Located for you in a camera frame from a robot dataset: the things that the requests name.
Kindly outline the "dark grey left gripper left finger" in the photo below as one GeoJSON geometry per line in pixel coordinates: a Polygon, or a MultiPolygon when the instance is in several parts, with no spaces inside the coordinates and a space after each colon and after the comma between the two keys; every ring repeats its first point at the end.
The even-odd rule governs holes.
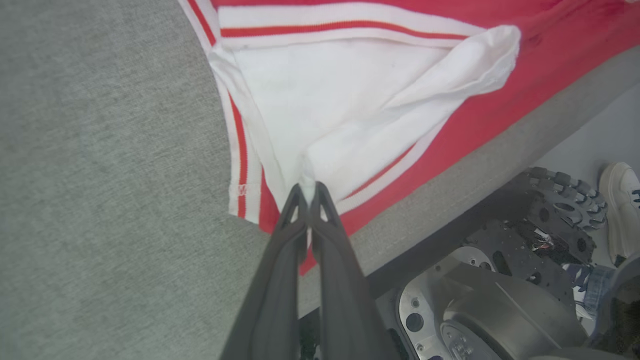
{"type": "Polygon", "coordinates": [[[221,354],[222,360],[297,360],[298,268],[307,256],[308,205],[292,187],[221,354]]]}

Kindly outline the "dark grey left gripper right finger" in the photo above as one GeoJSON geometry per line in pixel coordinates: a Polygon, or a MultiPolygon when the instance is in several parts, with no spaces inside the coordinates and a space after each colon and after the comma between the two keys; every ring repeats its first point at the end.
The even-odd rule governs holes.
{"type": "Polygon", "coordinates": [[[320,337],[325,360],[398,360],[329,190],[315,185],[311,246],[320,272],[320,337]]]}

